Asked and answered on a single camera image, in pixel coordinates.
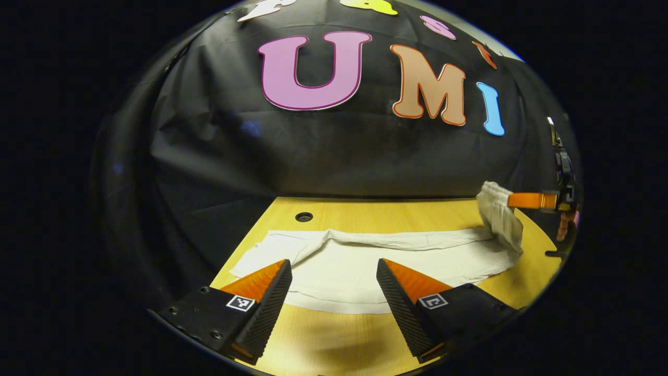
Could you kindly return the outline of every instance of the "yellow letter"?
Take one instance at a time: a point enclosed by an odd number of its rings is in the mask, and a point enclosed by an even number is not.
[[[424,113],[420,106],[422,92],[424,104],[431,118],[436,118],[443,101],[446,107],[441,119],[452,125],[466,123],[464,116],[464,72],[452,64],[446,64],[436,78],[434,71],[420,51],[405,45],[393,44],[390,50],[401,60],[401,99],[392,106],[397,116],[419,118]]]
[[[392,9],[392,5],[385,0],[341,0],[341,4],[347,7],[360,9],[373,9],[376,12],[396,15],[396,10]]]

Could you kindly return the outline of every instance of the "black fabric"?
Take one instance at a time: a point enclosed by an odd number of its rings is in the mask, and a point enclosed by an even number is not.
[[[451,27],[458,38],[451,41],[419,21],[427,13],[395,8],[399,17],[300,1],[248,23],[236,22],[244,9],[219,13],[133,79],[98,135],[92,189],[110,261],[148,308],[208,284],[277,195],[473,197],[485,180],[513,191],[556,189],[547,116],[578,173],[567,117],[525,63],[489,50],[493,70],[463,31]],[[316,86],[333,68],[333,49],[322,37],[342,30],[373,36],[363,46],[352,99],[327,110],[288,111],[264,98],[260,45],[309,37],[297,76]],[[401,88],[393,43],[418,49],[437,73],[445,63],[465,71],[466,125],[391,111]],[[499,93],[502,137],[484,130],[476,82]],[[556,232],[557,216],[530,216]]]

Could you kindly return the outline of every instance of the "white towel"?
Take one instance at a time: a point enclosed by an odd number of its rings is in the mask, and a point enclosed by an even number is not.
[[[507,206],[511,193],[485,182],[476,196],[484,227],[460,231],[270,231],[230,273],[241,278],[288,259],[293,281],[285,304],[346,314],[390,313],[375,279],[380,258],[453,287],[513,267],[522,255],[523,227]]]

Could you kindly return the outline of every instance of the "yellow table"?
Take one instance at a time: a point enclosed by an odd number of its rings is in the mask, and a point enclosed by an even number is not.
[[[296,214],[304,211],[313,214],[311,221],[295,219]],[[521,308],[547,287],[560,259],[545,256],[545,251],[556,249],[555,245],[518,209],[515,215],[524,225],[524,255],[515,267],[486,279],[479,287],[506,304]],[[278,197],[241,241],[211,287],[221,288],[232,282],[235,277],[229,270],[269,230],[396,233],[454,231],[477,226],[482,226],[482,220],[475,199]],[[253,368],[277,376],[384,376],[421,366],[411,356],[391,314],[335,314],[285,304],[265,353]]]

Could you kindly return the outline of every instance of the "pink letter u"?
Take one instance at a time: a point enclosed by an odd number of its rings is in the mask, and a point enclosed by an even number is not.
[[[313,87],[297,82],[297,50],[309,38],[285,37],[260,46],[258,52],[264,56],[262,89],[269,102],[286,110],[322,110],[355,95],[361,80],[362,44],[371,36],[335,31],[323,39],[334,44],[334,72],[328,83]]]

